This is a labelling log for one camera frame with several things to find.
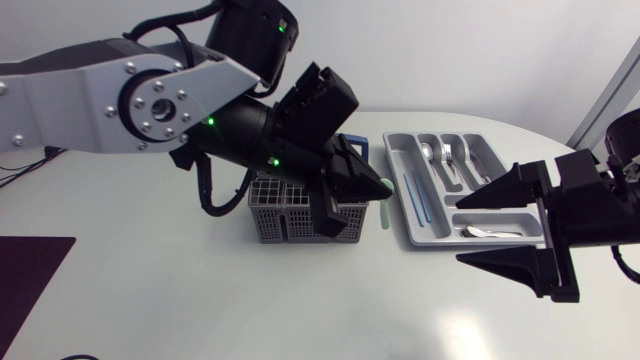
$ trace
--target metal spoon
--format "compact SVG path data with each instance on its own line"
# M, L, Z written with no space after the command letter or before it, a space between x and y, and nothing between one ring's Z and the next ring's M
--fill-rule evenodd
M420 145L422 146L422 152L424 153L424 156L426 156L427 160L429 161L429 166L431 166L433 175L437 175L436 168L433 166L433 149L431 148L431 145L427 143L422 143Z
M461 234L463 237L522 237L522 233L519 232L481 230L471 225L467 225L467 228L462 230Z

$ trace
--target fork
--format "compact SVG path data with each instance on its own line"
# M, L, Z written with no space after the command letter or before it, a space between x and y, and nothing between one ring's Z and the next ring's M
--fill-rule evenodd
M456 166L453 163L453 153L451 152L451 144L444 144L442 149L444 151L444 156L447 161L447 165L449 165L449 168L451 168L451 171L453 172L453 176L456 178L456 180L460 180L460 182L464 182L462 177L458 176L458 172L456 171Z

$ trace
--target white wall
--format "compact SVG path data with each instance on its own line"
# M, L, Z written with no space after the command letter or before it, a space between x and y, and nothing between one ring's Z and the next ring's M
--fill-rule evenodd
M638 37L637 0L282 0L300 22L280 97L316 61L361 110L484 116L566 141ZM119 36L205 0L3 0L0 61ZM185 27L203 43L211 21ZM143 42L172 40L160 31Z

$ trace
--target spoon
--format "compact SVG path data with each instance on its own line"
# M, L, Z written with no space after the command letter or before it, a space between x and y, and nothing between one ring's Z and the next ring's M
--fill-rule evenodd
M522 237L522 233L519 232L510 232L510 231L489 231L489 230L481 230L475 226L467 225L465 230L462 230L462 236L464 237L499 237L499 238L508 238L508 237Z

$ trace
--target black mat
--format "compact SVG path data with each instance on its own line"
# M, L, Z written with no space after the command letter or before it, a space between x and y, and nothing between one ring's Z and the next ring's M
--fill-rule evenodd
M0 236L0 359L75 241Z

